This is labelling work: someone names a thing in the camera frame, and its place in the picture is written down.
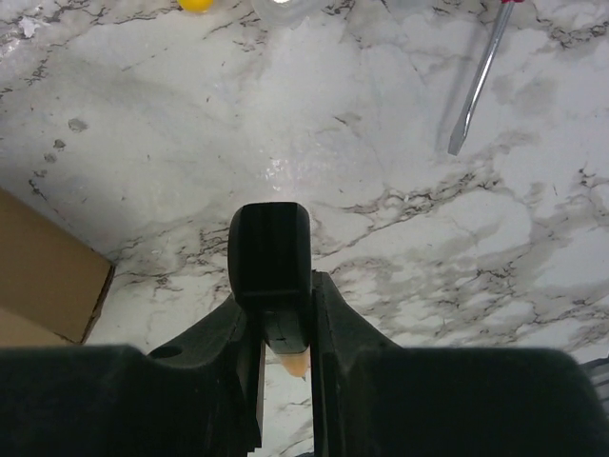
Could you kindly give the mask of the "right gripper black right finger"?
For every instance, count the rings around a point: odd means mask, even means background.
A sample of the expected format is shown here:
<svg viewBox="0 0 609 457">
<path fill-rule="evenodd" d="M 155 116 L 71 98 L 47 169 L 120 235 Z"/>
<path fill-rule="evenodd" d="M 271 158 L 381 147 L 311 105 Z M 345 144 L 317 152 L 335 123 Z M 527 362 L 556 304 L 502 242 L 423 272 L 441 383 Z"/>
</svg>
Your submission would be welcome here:
<svg viewBox="0 0 609 457">
<path fill-rule="evenodd" d="M 604 456 L 606 362 L 550 348 L 403 348 L 313 276 L 319 456 Z"/>
</svg>

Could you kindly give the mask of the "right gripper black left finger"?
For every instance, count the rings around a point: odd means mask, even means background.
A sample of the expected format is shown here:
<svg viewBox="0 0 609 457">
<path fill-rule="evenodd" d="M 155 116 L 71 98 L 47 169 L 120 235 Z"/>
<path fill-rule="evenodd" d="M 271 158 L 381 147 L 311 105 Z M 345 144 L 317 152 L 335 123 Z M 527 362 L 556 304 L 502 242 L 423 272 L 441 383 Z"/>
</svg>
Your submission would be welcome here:
<svg viewBox="0 0 609 457">
<path fill-rule="evenodd" d="M 245 456 L 262 442 L 263 342 L 233 298 L 144 353 L 1 353 L 5 456 Z"/>
</svg>

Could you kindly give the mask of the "brown cardboard express box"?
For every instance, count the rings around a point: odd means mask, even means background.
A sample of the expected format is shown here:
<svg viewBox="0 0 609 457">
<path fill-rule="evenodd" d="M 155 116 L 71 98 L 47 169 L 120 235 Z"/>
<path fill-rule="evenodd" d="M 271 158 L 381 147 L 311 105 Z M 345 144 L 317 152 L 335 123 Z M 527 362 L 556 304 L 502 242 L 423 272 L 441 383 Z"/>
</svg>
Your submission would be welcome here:
<svg viewBox="0 0 609 457">
<path fill-rule="evenodd" d="M 1 191 L 1 347 L 84 344 L 114 265 Z"/>
</svg>

